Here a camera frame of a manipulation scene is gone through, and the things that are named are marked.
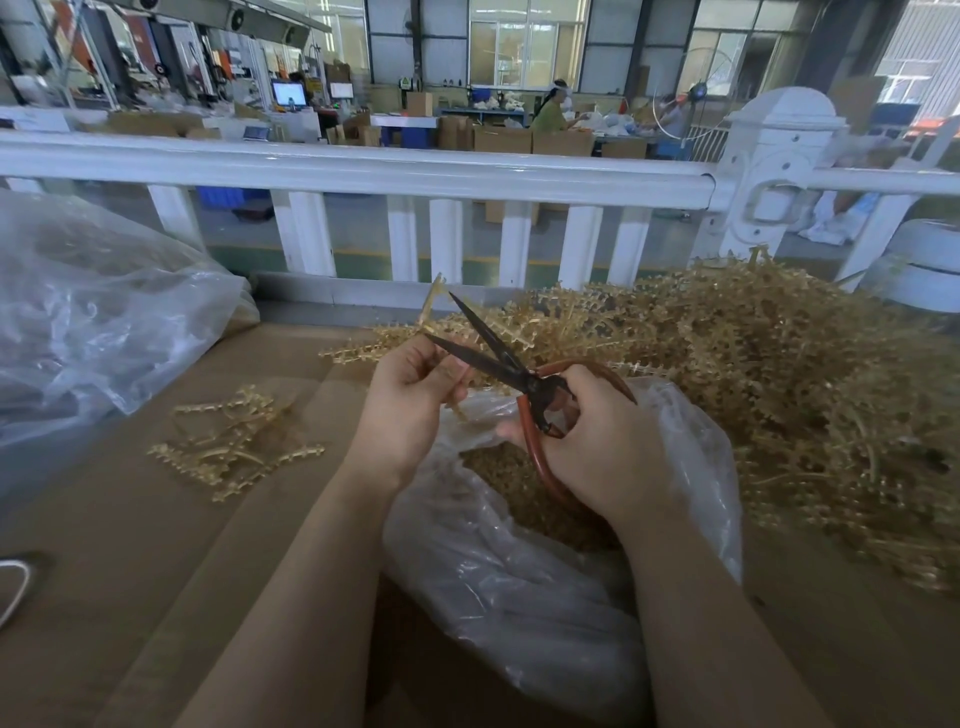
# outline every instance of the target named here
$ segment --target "scissor handle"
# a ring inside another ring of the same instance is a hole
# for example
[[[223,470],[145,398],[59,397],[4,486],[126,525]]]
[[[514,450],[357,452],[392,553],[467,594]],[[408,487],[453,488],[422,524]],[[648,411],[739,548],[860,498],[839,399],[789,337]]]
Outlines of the scissor handle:
[[[538,367],[536,372],[538,376],[555,375],[560,372],[565,372],[574,364],[581,364],[587,367],[595,376],[602,377],[608,381],[617,392],[636,404],[636,397],[634,397],[634,393],[630,391],[627,382],[612,369],[608,369],[603,364],[595,362],[592,359],[564,359],[563,361],[556,361],[552,364],[545,364],[542,367]],[[570,493],[570,490],[553,474],[549,464],[547,464],[546,453],[543,452],[543,442],[540,440],[540,430],[537,428],[537,423],[534,422],[533,408],[526,395],[521,395],[516,398],[516,409],[520,415],[520,426],[523,428],[523,440],[526,442],[527,452],[530,454],[530,459],[534,463],[534,468],[537,469],[537,475],[540,477],[540,482],[543,483],[543,487],[546,488],[547,492],[564,508],[574,513],[582,514],[587,510],[587,507],[577,499],[576,496]],[[547,434],[550,437],[556,438],[564,436],[556,427],[551,427]]]

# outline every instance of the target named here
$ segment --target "blue crate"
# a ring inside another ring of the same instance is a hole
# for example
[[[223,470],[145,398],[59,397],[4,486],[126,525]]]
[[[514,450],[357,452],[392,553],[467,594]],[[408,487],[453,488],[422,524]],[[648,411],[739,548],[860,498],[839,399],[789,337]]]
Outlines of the blue crate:
[[[237,209],[250,200],[270,198],[269,189],[243,187],[197,187],[200,203],[208,209]]]
[[[430,149],[429,129],[404,127],[400,130],[400,146],[404,149]]]

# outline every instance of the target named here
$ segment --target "green shirt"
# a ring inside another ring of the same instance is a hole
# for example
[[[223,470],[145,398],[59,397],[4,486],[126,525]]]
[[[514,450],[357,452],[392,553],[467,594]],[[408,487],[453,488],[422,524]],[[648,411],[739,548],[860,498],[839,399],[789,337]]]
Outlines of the green shirt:
[[[533,132],[565,132],[566,119],[560,106],[552,101],[544,104],[537,118],[530,124],[530,129]]]

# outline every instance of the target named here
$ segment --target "scissors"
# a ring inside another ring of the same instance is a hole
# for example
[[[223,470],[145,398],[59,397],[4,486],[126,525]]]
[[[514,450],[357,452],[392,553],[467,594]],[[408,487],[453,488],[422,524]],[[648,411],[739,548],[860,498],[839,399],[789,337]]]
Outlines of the scissors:
[[[523,429],[523,440],[526,442],[527,452],[530,453],[534,468],[537,469],[540,482],[561,505],[574,512],[583,512],[585,508],[583,503],[570,493],[557,476],[550,471],[550,466],[547,465],[546,456],[543,453],[543,443],[540,441],[538,433],[539,430],[549,437],[556,438],[562,438],[565,435],[559,427],[547,420],[546,417],[547,410],[556,409],[557,404],[555,402],[558,399],[563,399],[563,396],[558,397],[560,390],[566,392],[571,399],[576,400],[566,380],[560,376],[560,372],[566,371],[574,364],[581,364],[595,376],[608,381],[620,394],[636,404],[634,393],[630,391],[627,382],[613,370],[591,359],[569,358],[552,364],[545,364],[536,370],[528,369],[514,351],[493,333],[492,329],[468,305],[452,293],[449,295],[460,307],[460,310],[464,312],[464,316],[467,317],[470,325],[490,347],[490,351],[496,358],[487,356],[463,344],[434,336],[431,333],[426,334],[427,338],[465,364],[469,364],[478,372],[492,376],[497,381],[503,382],[520,393],[520,396],[516,398],[516,409],[520,416],[520,426]]]

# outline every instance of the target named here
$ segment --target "decorative post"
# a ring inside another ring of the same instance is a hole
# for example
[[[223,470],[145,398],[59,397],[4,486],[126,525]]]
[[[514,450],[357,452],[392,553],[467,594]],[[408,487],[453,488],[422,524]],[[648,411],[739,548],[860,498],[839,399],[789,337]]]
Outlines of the decorative post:
[[[756,245],[774,255],[799,213],[796,201],[811,170],[833,135],[846,127],[830,99],[800,87],[761,94],[728,118],[714,198],[730,203],[724,211],[708,210],[691,258],[749,257]]]

